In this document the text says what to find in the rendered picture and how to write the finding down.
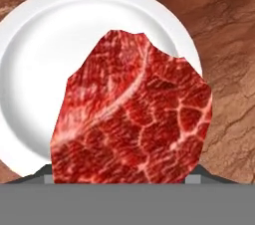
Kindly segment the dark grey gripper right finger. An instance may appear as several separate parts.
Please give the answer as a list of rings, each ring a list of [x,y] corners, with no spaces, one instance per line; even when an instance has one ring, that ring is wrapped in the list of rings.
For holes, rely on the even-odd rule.
[[[202,165],[198,164],[185,178],[185,184],[216,184],[234,183],[234,181],[211,174]]]

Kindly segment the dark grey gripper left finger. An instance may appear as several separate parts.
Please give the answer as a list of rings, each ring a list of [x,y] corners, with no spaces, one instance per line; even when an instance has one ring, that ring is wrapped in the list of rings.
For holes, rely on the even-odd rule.
[[[28,175],[13,181],[10,184],[27,183],[27,184],[53,184],[52,165],[46,164],[36,173]]]

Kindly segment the red marbled raw steak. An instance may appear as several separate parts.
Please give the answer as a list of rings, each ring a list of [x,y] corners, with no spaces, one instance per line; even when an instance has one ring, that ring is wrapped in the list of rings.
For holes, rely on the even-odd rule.
[[[212,91],[145,34],[107,32],[67,82],[51,139],[57,183],[179,183],[197,165]]]

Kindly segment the white round plate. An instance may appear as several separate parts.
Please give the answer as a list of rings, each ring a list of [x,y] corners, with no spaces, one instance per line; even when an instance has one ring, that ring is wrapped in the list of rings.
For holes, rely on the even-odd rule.
[[[12,171],[49,163],[67,79],[113,29],[201,68],[188,32],[156,0],[27,0],[0,21],[0,160]]]

